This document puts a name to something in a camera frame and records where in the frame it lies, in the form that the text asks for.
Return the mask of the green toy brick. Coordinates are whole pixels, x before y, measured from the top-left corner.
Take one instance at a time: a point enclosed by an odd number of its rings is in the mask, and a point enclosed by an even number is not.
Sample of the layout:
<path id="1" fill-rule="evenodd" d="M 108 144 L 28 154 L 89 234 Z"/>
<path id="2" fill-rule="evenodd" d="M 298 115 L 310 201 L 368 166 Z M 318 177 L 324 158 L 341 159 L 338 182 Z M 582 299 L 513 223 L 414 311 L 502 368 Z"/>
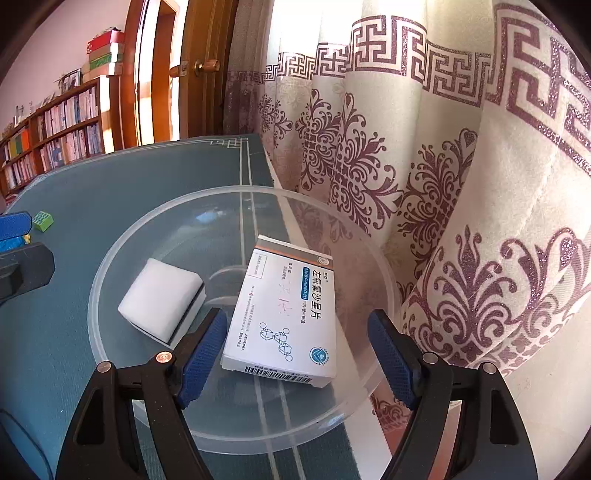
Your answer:
<path id="1" fill-rule="evenodd" d="M 32 218 L 32 224 L 35 230 L 46 232 L 54 224 L 54 219 L 48 212 L 39 211 Z"/>

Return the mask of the wooden bookshelf with books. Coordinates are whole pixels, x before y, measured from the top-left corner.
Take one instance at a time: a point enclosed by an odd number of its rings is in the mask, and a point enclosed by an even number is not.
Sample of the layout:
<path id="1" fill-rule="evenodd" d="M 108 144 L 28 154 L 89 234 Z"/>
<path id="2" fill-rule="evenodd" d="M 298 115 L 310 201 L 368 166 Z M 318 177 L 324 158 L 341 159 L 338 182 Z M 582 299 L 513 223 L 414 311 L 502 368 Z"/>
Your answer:
<path id="1" fill-rule="evenodd" d="M 99 76 L 54 98 L 1 138 L 1 194 L 55 169 L 123 147 L 119 80 Z"/>

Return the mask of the white sponge block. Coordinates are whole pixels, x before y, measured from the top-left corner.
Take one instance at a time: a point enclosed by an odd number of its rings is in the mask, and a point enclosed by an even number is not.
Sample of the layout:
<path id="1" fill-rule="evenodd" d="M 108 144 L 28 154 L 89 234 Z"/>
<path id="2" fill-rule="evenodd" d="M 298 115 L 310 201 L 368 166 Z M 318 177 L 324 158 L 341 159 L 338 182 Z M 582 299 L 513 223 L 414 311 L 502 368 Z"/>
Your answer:
<path id="1" fill-rule="evenodd" d="M 174 349 L 197 317 L 205 298 L 200 275 L 149 258 L 117 310 L 135 329 Z"/>

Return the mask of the clear round plastic container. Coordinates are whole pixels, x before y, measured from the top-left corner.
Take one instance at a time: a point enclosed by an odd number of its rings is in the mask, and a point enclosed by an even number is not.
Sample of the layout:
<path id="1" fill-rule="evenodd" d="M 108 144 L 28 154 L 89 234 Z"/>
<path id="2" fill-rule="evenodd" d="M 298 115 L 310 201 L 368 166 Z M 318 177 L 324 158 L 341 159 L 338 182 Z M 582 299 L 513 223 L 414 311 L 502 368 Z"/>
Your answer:
<path id="1" fill-rule="evenodd" d="M 202 279 L 162 334 L 122 312 L 148 265 Z M 220 187 L 167 201 L 119 237 L 91 287 L 88 335 L 97 361 L 131 367 L 221 311 L 228 336 L 186 423 L 201 450 L 262 454 L 368 405 L 383 380 L 368 319 L 399 305 L 384 255 L 345 216 L 287 190 Z"/>

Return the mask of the stacked boxes on shelf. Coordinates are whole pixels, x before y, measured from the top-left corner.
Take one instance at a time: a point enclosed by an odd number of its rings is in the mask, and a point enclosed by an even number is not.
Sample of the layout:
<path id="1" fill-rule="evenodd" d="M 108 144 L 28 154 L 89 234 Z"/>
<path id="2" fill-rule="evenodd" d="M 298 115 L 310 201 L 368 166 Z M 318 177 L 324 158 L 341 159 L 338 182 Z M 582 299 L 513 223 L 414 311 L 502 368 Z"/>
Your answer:
<path id="1" fill-rule="evenodd" d="M 122 72 L 125 34 L 116 28 L 105 30 L 87 43 L 87 61 L 81 69 L 82 82 Z"/>

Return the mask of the white medicine box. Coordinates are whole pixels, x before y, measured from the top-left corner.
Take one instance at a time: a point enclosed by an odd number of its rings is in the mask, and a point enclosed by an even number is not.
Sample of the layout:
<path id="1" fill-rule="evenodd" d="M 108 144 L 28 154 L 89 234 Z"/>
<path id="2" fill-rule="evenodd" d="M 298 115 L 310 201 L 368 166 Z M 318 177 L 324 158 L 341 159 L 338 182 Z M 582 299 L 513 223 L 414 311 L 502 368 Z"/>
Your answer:
<path id="1" fill-rule="evenodd" d="M 221 368 L 324 388 L 337 375 L 337 323 L 332 256 L 260 235 Z"/>

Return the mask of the wooden door with knob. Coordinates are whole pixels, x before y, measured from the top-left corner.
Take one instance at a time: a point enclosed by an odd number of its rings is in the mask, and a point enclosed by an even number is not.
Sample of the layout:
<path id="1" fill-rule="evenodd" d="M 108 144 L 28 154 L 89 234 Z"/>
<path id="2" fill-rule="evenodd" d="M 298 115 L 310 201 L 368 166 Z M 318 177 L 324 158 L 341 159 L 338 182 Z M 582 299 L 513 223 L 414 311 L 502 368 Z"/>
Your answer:
<path id="1" fill-rule="evenodd" d="M 222 132 L 236 1 L 131 1 L 119 114 L 125 148 Z"/>

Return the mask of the white purple patterned curtain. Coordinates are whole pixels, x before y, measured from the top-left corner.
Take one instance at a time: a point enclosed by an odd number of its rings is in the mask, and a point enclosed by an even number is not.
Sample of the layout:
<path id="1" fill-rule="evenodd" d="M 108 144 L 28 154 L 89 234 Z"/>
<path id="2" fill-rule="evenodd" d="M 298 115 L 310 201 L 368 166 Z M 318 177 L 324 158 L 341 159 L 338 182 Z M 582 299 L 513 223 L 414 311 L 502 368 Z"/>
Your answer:
<path id="1" fill-rule="evenodd" d="M 590 428 L 590 76 L 530 1 L 242 1 L 226 133 L 382 249 L 397 325 L 507 378 L 538 472 Z"/>

